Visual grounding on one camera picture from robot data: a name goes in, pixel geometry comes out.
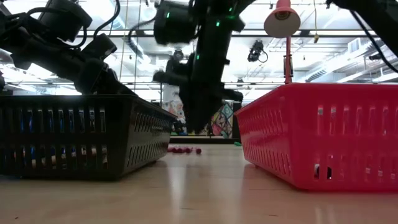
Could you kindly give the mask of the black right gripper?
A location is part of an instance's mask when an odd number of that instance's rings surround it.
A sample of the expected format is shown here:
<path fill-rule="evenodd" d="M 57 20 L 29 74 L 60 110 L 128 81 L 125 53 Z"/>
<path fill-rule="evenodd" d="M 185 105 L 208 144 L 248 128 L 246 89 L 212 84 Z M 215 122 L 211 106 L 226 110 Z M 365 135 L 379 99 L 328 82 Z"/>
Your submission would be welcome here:
<path fill-rule="evenodd" d="M 212 116 L 220 108 L 220 98 L 242 101 L 243 94 L 229 90 L 221 81 L 231 34 L 242 31 L 240 18 L 208 18 L 198 32 L 197 48 L 186 64 L 175 65 L 166 71 L 154 73 L 155 82 L 180 87 L 179 97 L 183 103 L 186 127 L 189 133 L 198 133 L 196 112 L 199 98 L 202 100 L 200 131 L 204 130 Z"/>

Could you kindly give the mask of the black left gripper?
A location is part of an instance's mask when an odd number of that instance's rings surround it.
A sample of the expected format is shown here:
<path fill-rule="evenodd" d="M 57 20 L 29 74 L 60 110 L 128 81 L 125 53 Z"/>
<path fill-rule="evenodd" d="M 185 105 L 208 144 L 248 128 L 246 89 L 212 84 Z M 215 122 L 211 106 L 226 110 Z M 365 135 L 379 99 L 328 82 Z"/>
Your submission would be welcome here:
<path fill-rule="evenodd" d="M 12 32 L 9 37 L 9 52 L 14 66 L 19 69 L 27 70 L 34 63 L 72 81 L 80 93 L 136 95 L 104 62 L 116 49 L 105 34 L 97 36 L 83 50 L 51 47 L 35 40 L 23 29 Z"/>

